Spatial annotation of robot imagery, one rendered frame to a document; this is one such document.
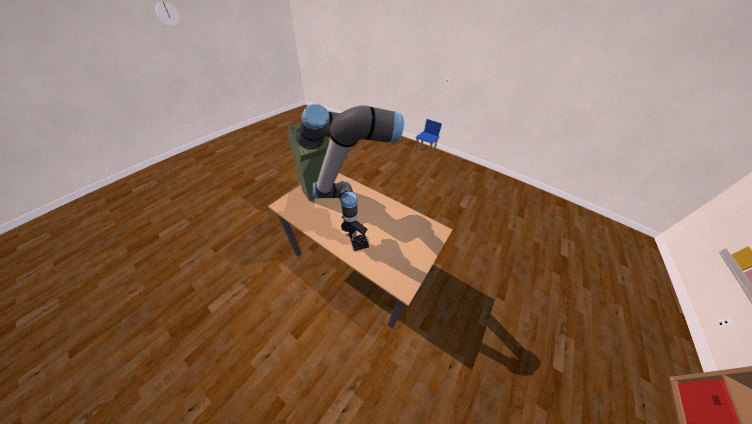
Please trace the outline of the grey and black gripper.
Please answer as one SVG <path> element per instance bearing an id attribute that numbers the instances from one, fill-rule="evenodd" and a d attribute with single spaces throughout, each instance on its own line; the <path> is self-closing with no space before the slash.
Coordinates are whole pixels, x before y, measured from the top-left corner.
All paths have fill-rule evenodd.
<path id="1" fill-rule="evenodd" d="M 355 221 L 353 221 L 353 222 L 355 222 Z M 346 236 L 350 237 L 352 241 L 354 241 L 354 239 L 356 237 L 356 234 L 357 234 L 357 230 L 355 230 L 353 227 L 351 227 L 349 225 L 350 223 L 353 223 L 353 222 L 348 222 L 347 223 L 347 221 L 344 220 L 343 223 L 341 224 L 341 229 L 343 231 L 345 231 L 345 232 L 348 232 L 348 233 L 346 233 Z"/>

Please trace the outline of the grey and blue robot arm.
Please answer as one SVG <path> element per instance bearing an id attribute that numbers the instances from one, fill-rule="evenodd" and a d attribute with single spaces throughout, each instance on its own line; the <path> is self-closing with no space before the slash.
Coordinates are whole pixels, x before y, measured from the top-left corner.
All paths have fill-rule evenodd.
<path id="1" fill-rule="evenodd" d="M 296 139 L 302 147 L 317 149 L 324 142 L 323 136 L 331 138 L 318 181 L 313 183 L 313 196 L 318 199 L 340 198 L 343 219 L 353 222 L 358 218 L 357 196 L 348 181 L 334 183 L 350 147 L 362 139 L 397 143 L 404 129 L 403 115 L 364 105 L 342 113 L 328 112 L 319 104 L 307 106 L 303 114 L 296 131 Z M 349 225 L 362 235 L 368 230 L 357 220 Z"/>

